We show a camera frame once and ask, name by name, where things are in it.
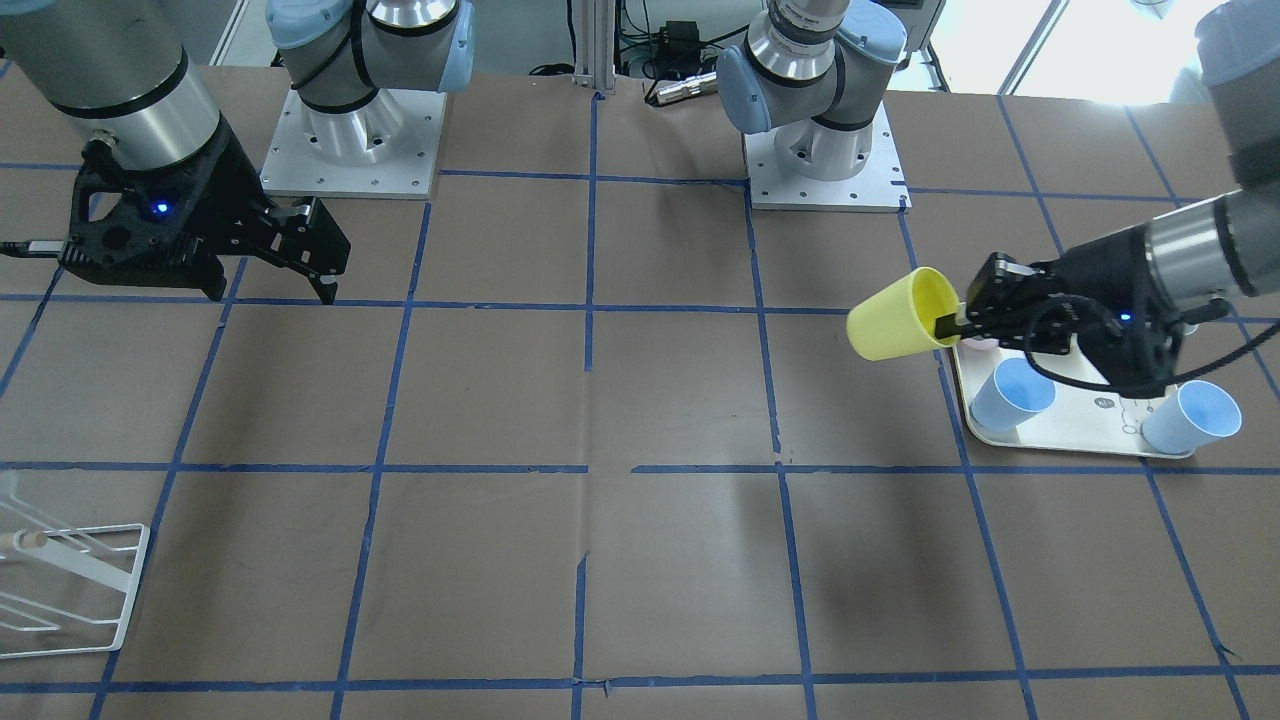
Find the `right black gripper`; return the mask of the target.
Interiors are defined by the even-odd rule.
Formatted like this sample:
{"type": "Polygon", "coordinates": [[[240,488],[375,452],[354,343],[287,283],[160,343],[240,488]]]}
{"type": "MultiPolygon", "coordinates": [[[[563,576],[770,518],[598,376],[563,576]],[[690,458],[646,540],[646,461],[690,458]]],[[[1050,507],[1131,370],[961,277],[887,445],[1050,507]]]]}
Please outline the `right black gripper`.
{"type": "Polygon", "coordinates": [[[303,275],[323,305],[335,302],[349,240],[320,197],[274,208],[225,118],[195,155],[169,167],[127,170],[119,149],[92,138],[82,150],[64,270],[93,284],[197,290],[218,301],[227,287],[220,258],[252,255],[303,275]]]}

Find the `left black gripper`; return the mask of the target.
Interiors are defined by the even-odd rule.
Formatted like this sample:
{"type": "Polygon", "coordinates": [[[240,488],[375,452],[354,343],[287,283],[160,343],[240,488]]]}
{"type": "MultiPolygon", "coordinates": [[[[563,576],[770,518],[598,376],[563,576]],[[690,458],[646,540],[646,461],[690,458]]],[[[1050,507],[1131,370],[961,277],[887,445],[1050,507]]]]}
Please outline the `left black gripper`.
{"type": "Polygon", "coordinates": [[[980,337],[1009,347],[1032,337],[1037,352],[1065,354],[1069,334],[1103,342],[1161,324],[1142,225],[1115,231],[1057,259],[1020,264],[992,252],[970,282],[964,313],[934,319],[937,340],[980,337]]]}

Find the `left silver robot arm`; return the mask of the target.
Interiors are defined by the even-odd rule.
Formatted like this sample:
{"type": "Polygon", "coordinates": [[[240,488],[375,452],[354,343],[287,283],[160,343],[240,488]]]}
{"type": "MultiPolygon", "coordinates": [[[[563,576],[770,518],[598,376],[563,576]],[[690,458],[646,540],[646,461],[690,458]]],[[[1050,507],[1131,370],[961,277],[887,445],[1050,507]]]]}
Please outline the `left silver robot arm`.
{"type": "MultiPolygon", "coordinates": [[[[852,347],[879,360],[963,337],[1070,345],[1123,368],[1160,364],[1181,329],[1236,296],[1277,290],[1277,4],[1228,1],[1196,27],[1202,81],[1230,149],[1236,188],[1023,265],[995,252],[965,299],[947,281],[914,331],[886,331],[869,304],[847,319],[852,347]]],[[[744,135],[772,133],[800,176],[852,178],[906,41],[873,1],[771,1],[716,63],[721,102],[744,135]]]]}

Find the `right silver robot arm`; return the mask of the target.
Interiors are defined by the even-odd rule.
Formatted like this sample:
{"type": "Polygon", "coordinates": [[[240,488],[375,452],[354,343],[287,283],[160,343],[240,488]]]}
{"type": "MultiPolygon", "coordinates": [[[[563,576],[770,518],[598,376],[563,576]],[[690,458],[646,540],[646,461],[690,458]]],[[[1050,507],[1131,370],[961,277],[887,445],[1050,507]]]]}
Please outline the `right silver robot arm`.
{"type": "Polygon", "coordinates": [[[3,47],[83,140],[61,240],[5,242],[92,284],[227,291],[225,256],[302,275],[330,305],[351,243],[323,202],[349,170],[390,193],[396,160],[429,159],[410,96],[465,90],[470,1],[270,1],[291,76],[259,170],[154,1],[5,1],[3,47]]]}

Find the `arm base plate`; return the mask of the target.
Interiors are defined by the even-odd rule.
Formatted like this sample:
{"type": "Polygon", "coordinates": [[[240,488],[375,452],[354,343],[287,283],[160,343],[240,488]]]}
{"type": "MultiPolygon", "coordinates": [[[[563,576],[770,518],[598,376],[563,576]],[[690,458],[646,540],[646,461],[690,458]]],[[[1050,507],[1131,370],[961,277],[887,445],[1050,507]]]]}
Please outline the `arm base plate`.
{"type": "Polygon", "coordinates": [[[264,158],[262,187],[275,197],[428,200],[448,100],[383,88],[364,108],[326,114],[289,91],[264,158]]]}
{"type": "Polygon", "coordinates": [[[869,126],[801,120],[742,137],[755,210],[897,213],[913,206],[884,104],[869,126]]]}

